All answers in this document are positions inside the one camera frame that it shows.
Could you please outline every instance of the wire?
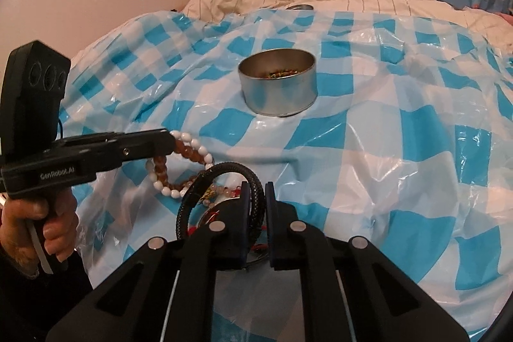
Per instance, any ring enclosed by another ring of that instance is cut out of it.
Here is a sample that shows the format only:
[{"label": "wire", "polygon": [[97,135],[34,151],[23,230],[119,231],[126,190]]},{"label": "wire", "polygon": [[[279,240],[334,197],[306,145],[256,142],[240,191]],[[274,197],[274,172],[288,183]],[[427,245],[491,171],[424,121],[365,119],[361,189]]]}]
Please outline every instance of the wire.
[{"label": "wire", "polygon": [[249,214],[249,243],[252,247],[260,236],[265,215],[265,195],[260,180],[253,171],[239,163],[220,163],[199,174],[181,201],[176,216],[176,237],[185,239],[188,236],[189,218],[192,209],[197,205],[215,178],[226,173],[242,174],[249,183],[251,211]]},{"label": "wire", "polygon": [[261,254],[257,259],[253,259],[252,261],[248,261],[245,267],[245,270],[247,271],[249,267],[252,267],[255,264],[261,263],[262,261],[265,261],[269,258],[269,252],[266,251],[263,254]]},{"label": "wire", "polygon": [[59,119],[59,128],[61,129],[61,139],[63,138],[63,123],[61,122],[61,120]]}]

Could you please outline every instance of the screw head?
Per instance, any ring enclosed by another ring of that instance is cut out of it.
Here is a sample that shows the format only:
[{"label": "screw head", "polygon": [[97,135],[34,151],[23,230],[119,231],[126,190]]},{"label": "screw head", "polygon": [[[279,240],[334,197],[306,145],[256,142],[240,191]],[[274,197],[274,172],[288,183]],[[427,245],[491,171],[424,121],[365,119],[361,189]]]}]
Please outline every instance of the screw head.
[{"label": "screw head", "polygon": [[294,232],[303,232],[306,229],[306,223],[302,221],[294,221],[291,223],[290,228]]},{"label": "screw head", "polygon": [[224,230],[226,225],[223,221],[214,221],[209,223],[208,227],[212,232],[220,232]]},{"label": "screw head", "polygon": [[148,241],[148,246],[153,250],[158,250],[164,246],[166,241],[160,236],[154,236]]},{"label": "screw head", "polygon": [[366,238],[363,236],[355,236],[351,240],[351,245],[353,245],[355,248],[358,248],[359,250],[363,250],[369,245],[369,241],[367,241]]}]

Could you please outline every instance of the brown bead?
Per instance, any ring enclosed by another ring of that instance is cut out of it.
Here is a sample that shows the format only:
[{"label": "brown bead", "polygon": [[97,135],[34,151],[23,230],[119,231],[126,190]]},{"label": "brown bead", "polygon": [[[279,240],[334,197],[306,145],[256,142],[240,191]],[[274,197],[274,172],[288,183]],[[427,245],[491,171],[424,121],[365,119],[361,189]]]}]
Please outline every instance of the brown bead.
[{"label": "brown bead", "polygon": [[203,157],[199,155],[199,152],[196,150],[193,150],[192,155],[189,158],[193,163],[199,163]]},{"label": "brown bead", "polygon": [[155,165],[162,165],[167,162],[167,158],[163,156],[154,157],[153,162],[155,163]]},{"label": "brown bead", "polygon": [[167,167],[165,165],[156,165],[155,166],[155,174],[166,174],[167,173]]},{"label": "brown bead", "polygon": [[181,152],[181,156],[184,157],[184,158],[191,158],[192,156],[192,153],[193,153],[193,149],[191,146],[185,146],[184,147],[184,150]]},{"label": "brown bead", "polygon": [[167,174],[157,174],[157,180],[161,181],[163,185],[166,185],[165,183],[168,183]]},{"label": "brown bead", "polygon": [[177,141],[174,152],[176,152],[177,154],[181,154],[183,152],[184,148],[185,148],[184,143],[181,141]]}]

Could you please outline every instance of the round metal container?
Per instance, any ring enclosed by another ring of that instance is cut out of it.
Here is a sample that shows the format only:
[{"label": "round metal container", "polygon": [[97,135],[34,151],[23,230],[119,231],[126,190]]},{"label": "round metal container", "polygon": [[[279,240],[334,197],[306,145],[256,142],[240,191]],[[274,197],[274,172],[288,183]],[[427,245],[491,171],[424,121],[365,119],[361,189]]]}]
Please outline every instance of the round metal container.
[{"label": "round metal container", "polygon": [[[269,78],[279,71],[297,73]],[[239,65],[239,77],[246,104],[261,115],[294,115],[317,99],[315,57],[301,49],[277,48],[249,56]]]}]

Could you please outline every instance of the blue checkered plastic sheet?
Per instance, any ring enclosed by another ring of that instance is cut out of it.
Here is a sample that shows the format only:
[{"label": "blue checkered plastic sheet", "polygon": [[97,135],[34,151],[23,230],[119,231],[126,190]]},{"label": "blue checkered plastic sheet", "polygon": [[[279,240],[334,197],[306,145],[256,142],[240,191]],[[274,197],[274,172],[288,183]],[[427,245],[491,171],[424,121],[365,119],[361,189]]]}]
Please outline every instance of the blue checkered plastic sheet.
[{"label": "blue checkered plastic sheet", "polygon": [[[252,113],[237,66],[264,49],[317,57],[319,98],[288,118]],[[513,59],[430,19],[260,10],[219,24],[136,18],[73,68],[65,135],[165,127],[215,160],[248,165],[331,237],[363,235],[476,340],[513,277]],[[194,163],[168,158],[170,180]],[[93,285],[147,239],[175,238],[179,202],[144,161],[74,188],[79,249]],[[197,219],[202,209],[194,214]],[[218,275],[213,340],[302,340],[297,272]]]}]

